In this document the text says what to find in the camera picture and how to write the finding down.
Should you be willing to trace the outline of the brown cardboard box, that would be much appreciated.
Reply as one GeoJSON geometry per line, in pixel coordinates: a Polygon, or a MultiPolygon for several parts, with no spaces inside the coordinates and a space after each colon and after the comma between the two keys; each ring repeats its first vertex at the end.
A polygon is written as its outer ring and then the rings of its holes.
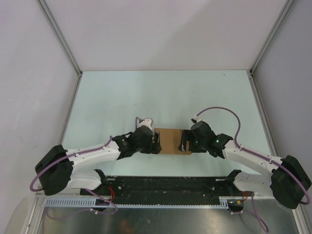
{"type": "Polygon", "coordinates": [[[186,143],[186,151],[182,152],[178,148],[182,140],[182,129],[155,128],[159,133],[160,154],[163,155],[191,155],[189,142],[186,143]]]}

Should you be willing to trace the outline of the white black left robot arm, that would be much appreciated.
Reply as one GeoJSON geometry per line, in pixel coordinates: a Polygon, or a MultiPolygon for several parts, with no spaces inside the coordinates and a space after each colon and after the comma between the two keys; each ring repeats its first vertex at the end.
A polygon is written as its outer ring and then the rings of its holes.
{"type": "Polygon", "coordinates": [[[89,149],[66,150],[56,145],[35,166],[36,177],[45,195],[56,195],[64,189],[88,189],[104,194],[108,183],[97,165],[132,157],[135,153],[159,154],[160,134],[147,126],[134,132],[110,137],[107,143],[89,149]]]}

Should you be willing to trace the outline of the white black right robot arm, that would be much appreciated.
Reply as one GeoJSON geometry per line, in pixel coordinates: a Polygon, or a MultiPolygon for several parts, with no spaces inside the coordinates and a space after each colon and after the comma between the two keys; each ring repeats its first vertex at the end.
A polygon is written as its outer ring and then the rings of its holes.
{"type": "Polygon", "coordinates": [[[216,135],[210,126],[199,119],[189,130],[182,130],[178,147],[181,152],[209,153],[213,157],[240,163],[252,170],[250,174],[233,170],[225,178],[229,195],[254,192],[274,197],[281,205],[296,209],[303,201],[312,182],[299,161],[293,156],[262,155],[239,145],[226,134],[216,135]]]}

